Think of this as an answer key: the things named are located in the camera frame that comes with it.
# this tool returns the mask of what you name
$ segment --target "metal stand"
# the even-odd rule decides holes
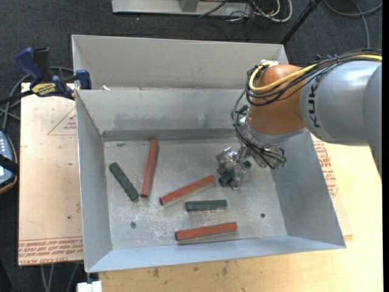
[[[113,13],[156,13],[176,15],[203,15],[219,7],[225,0],[112,0]],[[250,12],[250,6],[228,2],[211,16],[241,16]]]

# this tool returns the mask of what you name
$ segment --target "power cord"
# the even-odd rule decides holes
[[[354,4],[355,8],[358,10],[358,13],[343,13],[343,12],[340,12],[336,9],[334,9],[333,7],[331,7],[327,0],[323,0],[325,6],[327,6],[327,8],[329,8],[332,12],[338,14],[338,15],[342,15],[342,16],[345,16],[345,17],[350,17],[350,18],[357,18],[357,17],[361,17],[362,18],[362,21],[363,21],[363,25],[365,27],[365,33],[366,33],[366,48],[370,48],[370,34],[369,34],[369,29],[368,29],[368,26],[367,26],[367,22],[366,22],[366,16],[368,15],[371,15],[373,14],[374,12],[378,11],[380,8],[382,8],[382,2],[377,5],[376,7],[370,9],[370,10],[367,10],[367,11],[362,11],[361,8],[359,7],[359,5],[354,1],[354,0],[350,0],[350,2],[352,4]]]

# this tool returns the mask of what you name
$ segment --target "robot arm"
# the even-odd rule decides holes
[[[357,50],[305,68],[263,61],[248,72],[246,90],[235,104],[236,134],[247,155],[272,169],[286,164],[282,143],[307,130],[325,142],[369,145],[382,177],[381,87],[377,50]],[[244,95],[247,114],[244,107],[237,111]],[[236,156],[229,154],[235,168],[244,162]],[[230,186],[240,182],[233,179]]]

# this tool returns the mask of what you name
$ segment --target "gray carpet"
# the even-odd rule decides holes
[[[111,35],[183,40],[219,40],[251,43],[280,43],[311,0],[291,0],[293,16],[281,24],[258,18],[227,22],[212,16],[114,15],[112,0],[0,0],[0,99],[7,97],[24,75],[15,63],[16,54],[26,47],[50,47],[51,65],[72,67],[71,35]],[[362,11],[382,0],[353,0]],[[356,13],[350,0],[327,0],[340,12]],[[382,48],[382,9],[365,17],[370,48]],[[345,17],[330,11],[324,3],[285,44],[287,57],[303,66],[316,55],[342,54],[367,47],[367,33],[361,17]],[[12,113],[19,114],[18,107]],[[6,133],[19,147],[19,122],[9,118]],[[18,267],[18,187],[0,195],[0,259],[17,291],[44,291],[39,267]],[[52,291],[66,291],[75,268],[73,263],[57,264]],[[50,266],[45,266],[49,274]],[[71,287],[86,280],[78,267]]]

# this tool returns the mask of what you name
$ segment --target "red stick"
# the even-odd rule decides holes
[[[157,152],[158,152],[158,141],[152,139],[148,150],[145,176],[143,178],[142,189],[140,191],[140,196],[143,198],[147,198],[150,192],[151,182],[153,180],[153,175],[154,175],[154,166],[156,165]]]
[[[170,201],[181,198],[182,196],[185,196],[188,193],[194,192],[195,190],[197,190],[205,185],[208,185],[214,181],[216,181],[215,176],[208,175],[207,177],[202,178],[197,182],[193,182],[187,186],[184,186],[180,189],[175,190],[174,192],[168,193],[167,195],[160,197],[159,201],[160,201],[161,205],[165,205]]]
[[[177,231],[175,233],[176,240],[186,240],[197,237],[204,237],[209,235],[223,234],[225,232],[233,232],[238,230],[236,222],[224,223],[213,226],[206,226],[200,228],[186,229],[184,231]]]

